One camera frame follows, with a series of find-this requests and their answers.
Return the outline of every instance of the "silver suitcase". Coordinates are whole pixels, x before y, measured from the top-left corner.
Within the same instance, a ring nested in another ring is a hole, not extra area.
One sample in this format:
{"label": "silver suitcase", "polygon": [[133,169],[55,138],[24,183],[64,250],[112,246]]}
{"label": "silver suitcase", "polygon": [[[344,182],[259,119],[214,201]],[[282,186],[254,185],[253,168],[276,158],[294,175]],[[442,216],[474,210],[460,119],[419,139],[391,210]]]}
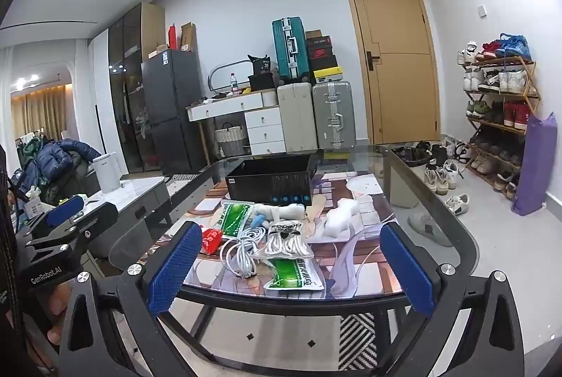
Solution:
{"label": "silver suitcase", "polygon": [[313,100],[320,148],[341,149],[355,146],[351,84],[347,81],[316,84],[313,87]]}
{"label": "silver suitcase", "polygon": [[318,149],[310,83],[282,85],[277,96],[286,151]]}

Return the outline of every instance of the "silver screw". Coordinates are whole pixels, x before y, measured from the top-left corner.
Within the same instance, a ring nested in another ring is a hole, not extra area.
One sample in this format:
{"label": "silver screw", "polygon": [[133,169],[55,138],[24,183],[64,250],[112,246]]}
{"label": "silver screw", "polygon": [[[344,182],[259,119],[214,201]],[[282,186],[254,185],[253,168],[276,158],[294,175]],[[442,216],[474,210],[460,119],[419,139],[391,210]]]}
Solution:
{"label": "silver screw", "polygon": [[78,282],[82,283],[82,282],[86,282],[88,279],[90,278],[90,273],[88,271],[82,271],[80,274],[78,274]]}
{"label": "silver screw", "polygon": [[142,271],[142,266],[139,263],[135,263],[134,265],[130,265],[127,268],[127,274],[131,276],[136,276],[138,273]]}
{"label": "silver screw", "polygon": [[505,282],[505,280],[507,279],[506,275],[501,272],[501,271],[494,271],[494,279],[496,279],[498,282]]}
{"label": "silver screw", "polygon": [[443,274],[446,274],[448,276],[452,276],[454,273],[456,273],[456,269],[453,265],[450,265],[449,263],[445,263],[441,265],[441,272],[443,272]]}

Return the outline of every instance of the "blue jacket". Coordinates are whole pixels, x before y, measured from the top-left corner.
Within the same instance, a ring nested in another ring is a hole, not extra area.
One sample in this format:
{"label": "blue jacket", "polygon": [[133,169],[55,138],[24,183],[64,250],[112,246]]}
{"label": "blue jacket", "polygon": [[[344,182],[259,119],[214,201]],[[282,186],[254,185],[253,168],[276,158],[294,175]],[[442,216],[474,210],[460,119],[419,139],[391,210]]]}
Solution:
{"label": "blue jacket", "polygon": [[[81,158],[89,163],[101,155],[88,144],[73,139],[47,143],[41,148],[35,159],[24,167],[26,176],[20,191],[25,194],[33,185],[42,188],[44,185],[41,184],[45,181],[48,185],[71,170],[73,163],[72,157],[68,154],[69,151],[78,152]],[[16,170],[12,182],[17,183],[21,174],[21,170]]]}

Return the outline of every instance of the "blue sneaker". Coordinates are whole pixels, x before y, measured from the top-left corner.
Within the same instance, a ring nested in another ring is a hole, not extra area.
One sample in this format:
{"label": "blue sneaker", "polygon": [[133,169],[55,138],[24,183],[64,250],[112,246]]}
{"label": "blue sneaker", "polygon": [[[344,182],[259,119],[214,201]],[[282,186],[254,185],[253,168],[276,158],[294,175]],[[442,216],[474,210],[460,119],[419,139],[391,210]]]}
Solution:
{"label": "blue sneaker", "polygon": [[525,60],[531,60],[529,45],[522,35],[517,35],[509,40],[509,44],[505,48],[506,57],[523,57]]}
{"label": "blue sneaker", "polygon": [[502,33],[499,36],[499,39],[497,39],[495,42],[497,42],[500,47],[496,50],[496,57],[497,58],[504,58],[506,57],[506,53],[505,53],[505,48],[510,44],[511,39],[512,39],[513,35],[507,35],[505,33]]}

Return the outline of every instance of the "green packet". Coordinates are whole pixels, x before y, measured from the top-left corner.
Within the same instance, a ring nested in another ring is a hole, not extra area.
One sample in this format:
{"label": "green packet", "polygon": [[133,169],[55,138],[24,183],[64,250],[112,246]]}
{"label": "green packet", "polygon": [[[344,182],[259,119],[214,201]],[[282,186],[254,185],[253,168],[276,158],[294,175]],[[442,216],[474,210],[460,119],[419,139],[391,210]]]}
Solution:
{"label": "green packet", "polygon": [[311,259],[275,259],[275,277],[264,287],[268,290],[323,290],[324,285]]}
{"label": "green packet", "polygon": [[218,219],[217,227],[227,238],[237,238],[244,229],[248,217],[252,213],[253,203],[244,201],[223,201],[223,213]]}

